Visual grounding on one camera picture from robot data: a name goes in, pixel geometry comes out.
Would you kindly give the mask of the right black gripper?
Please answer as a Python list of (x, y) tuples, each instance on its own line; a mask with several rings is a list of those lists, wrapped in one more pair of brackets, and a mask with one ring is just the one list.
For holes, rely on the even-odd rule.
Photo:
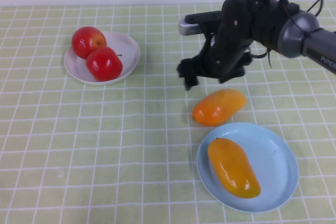
[(207, 56), (207, 72), (200, 58), (183, 59), (177, 67), (184, 87), (189, 91), (198, 85), (198, 77), (219, 78), (219, 83), (244, 76), (239, 61), (253, 42), (250, 30), (254, 11), (262, 0), (226, 0), (222, 5), (222, 21), (215, 34), (215, 42)]

